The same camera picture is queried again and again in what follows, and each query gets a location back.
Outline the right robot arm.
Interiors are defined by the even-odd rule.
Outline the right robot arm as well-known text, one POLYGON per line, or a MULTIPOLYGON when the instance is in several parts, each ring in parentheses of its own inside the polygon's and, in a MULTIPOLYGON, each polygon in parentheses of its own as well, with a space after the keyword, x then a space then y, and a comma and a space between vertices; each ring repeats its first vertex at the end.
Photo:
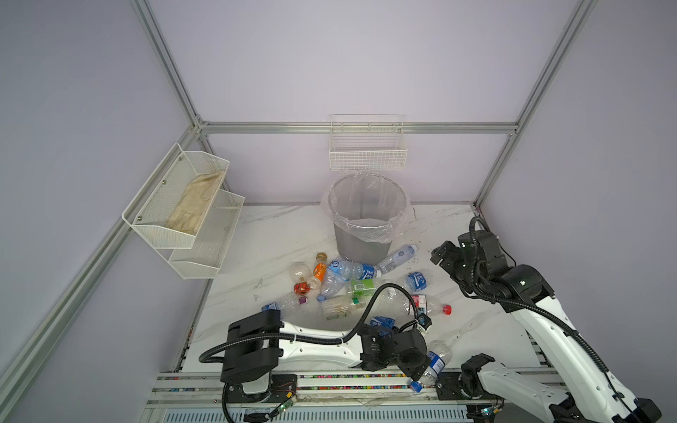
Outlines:
POLYGON ((508 264, 497 237, 471 229, 445 241, 431 261, 472 300, 498 304, 536 342, 563 380, 562 389, 508 370, 487 354, 461 367, 459 384, 469 398, 504 398, 543 422, 657 422, 662 413, 619 382, 563 311, 554 290, 532 266, 508 264))

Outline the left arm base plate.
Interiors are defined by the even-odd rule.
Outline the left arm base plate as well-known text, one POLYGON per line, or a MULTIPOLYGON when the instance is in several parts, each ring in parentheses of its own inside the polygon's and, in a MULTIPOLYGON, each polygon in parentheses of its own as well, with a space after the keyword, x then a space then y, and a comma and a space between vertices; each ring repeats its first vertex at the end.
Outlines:
POLYGON ((231 404, 278 404, 297 391, 298 376, 294 374, 265 375, 254 382, 224 386, 225 402, 231 404))

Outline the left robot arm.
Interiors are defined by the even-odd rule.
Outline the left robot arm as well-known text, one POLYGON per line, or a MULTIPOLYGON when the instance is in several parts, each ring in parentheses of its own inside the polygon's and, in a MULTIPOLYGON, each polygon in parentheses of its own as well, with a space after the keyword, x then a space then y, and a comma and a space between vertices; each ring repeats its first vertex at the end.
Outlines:
POLYGON ((220 381, 266 391, 264 380, 282 364, 321 364, 376 372, 396 367, 417 381, 432 359, 419 331, 394 331, 361 324, 352 338, 343 332, 286 323, 278 310, 266 310, 229 325, 221 357, 220 381))

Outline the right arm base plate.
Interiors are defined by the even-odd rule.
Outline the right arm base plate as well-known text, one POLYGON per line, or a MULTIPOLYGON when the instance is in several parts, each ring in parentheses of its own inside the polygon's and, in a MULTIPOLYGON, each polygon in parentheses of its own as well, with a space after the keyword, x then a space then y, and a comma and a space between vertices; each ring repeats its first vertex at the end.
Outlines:
POLYGON ((479 377, 462 371, 443 371, 435 381, 435 392, 441 401, 499 399, 483 389, 479 377))

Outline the red label clear bottle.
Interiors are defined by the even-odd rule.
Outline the red label clear bottle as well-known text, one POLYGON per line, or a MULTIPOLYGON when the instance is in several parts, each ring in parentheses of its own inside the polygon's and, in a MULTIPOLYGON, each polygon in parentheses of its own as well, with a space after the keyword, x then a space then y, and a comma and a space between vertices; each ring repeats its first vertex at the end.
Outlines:
POLYGON ((419 314, 435 317, 436 315, 451 315, 452 313, 451 305, 441 303, 430 295, 415 294, 413 299, 415 309, 419 314))

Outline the blue cap water bottle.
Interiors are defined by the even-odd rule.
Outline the blue cap water bottle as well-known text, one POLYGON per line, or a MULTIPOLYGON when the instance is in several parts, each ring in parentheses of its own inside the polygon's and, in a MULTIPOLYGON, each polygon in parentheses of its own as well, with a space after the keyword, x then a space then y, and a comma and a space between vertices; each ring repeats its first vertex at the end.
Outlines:
POLYGON ((417 381, 410 383, 410 388, 415 394, 422 392, 424 388, 431 388, 435 385, 437 378, 451 362, 451 346, 442 340, 434 340, 428 345, 428 358, 430 363, 417 381))

